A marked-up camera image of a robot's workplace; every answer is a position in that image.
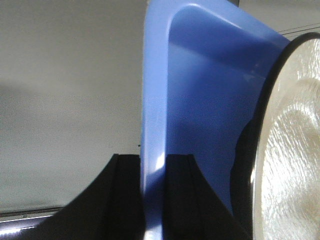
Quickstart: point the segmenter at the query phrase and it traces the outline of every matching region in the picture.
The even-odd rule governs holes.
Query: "black rim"
[[[238,160],[237,160],[237,156],[235,159],[235,163],[234,163],[234,169],[232,169],[232,171],[235,171],[234,175],[235,176],[231,176],[231,188],[236,188],[239,187],[240,191],[242,192],[242,197],[244,199],[250,199],[250,201],[247,201],[246,204],[248,204],[248,206],[241,206],[240,209],[236,210],[234,208],[234,205],[232,205],[232,208],[234,208],[234,213],[235,213],[235,217],[237,217],[237,211],[241,212],[243,211],[243,209],[249,210],[246,212],[241,212],[241,215],[238,215],[239,217],[241,216],[242,219],[239,219],[240,222],[242,224],[244,224],[244,227],[247,229],[247,231],[252,235],[253,234],[253,230],[252,230],[252,226],[253,226],[253,219],[252,219],[252,214],[253,214],[253,189],[252,189],[252,185],[250,183],[250,178],[251,178],[251,174],[252,171],[254,169],[255,166],[255,161],[256,161],[256,152],[257,152],[257,148],[258,148],[258,142],[260,139],[260,134],[261,134],[261,130],[262,130],[262,125],[263,125],[263,121],[264,121],[264,117],[265,117],[265,113],[266,113],[266,109],[268,106],[268,102],[269,102],[269,98],[270,95],[272,93],[273,87],[276,83],[276,80],[278,78],[279,73],[281,72],[283,66],[285,65],[285,63],[287,62],[288,58],[291,56],[291,54],[303,43],[312,40],[312,39],[320,39],[320,33],[317,32],[310,32],[310,33],[306,33],[303,34],[299,37],[297,37],[296,39],[294,39],[293,41],[291,41],[282,51],[282,53],[280,54],[280,56],[277,58],[277,60],[275,61],[275,63],[273,64],[271,70],[269,71],[269,74],[266,77],[266,80],[263,84],[259,99],[257,101],[255,110],[254,110],[254,115],[252,120],[249,122],[248,126],[246,126],[246,128],[249,128],[246,130],[246,133],[244,133],[244,135],[246,135],[245,138],[245,143],[241,142],[240,144],[245,144],[245,153],[242,156],[238,156]],[[240,166],[241,164],[245,163],[249,164],[247,169],[249,169],[248,172],[239,172],[238,166]],[[246,178],[246,189],[243,189],[244,186],[237,186],[237,179],[239,178],[243,178],[245,176]]]

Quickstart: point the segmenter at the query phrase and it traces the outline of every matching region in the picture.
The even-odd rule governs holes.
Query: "white ceiling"
[[[239,7],[290,40],[320,32],[319,0],[240,0]]]

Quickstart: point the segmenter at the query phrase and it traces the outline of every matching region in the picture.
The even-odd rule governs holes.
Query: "gray wall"
[[[139,154],[146,7],[0,2],[0,212],[63,206]]]

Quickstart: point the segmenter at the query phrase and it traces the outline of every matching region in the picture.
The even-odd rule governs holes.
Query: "textured glass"
[[[301,45],[273,87],[255,166],[256,240],[320,240],[319,56],[319,40]]]

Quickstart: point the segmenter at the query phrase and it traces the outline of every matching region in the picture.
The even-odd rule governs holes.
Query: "blue plastic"
[[[289,40],[225,0],[153,0],[144,29],[142,189],[162,239],[167,154],[194,154],[228,209],[238,137]]]

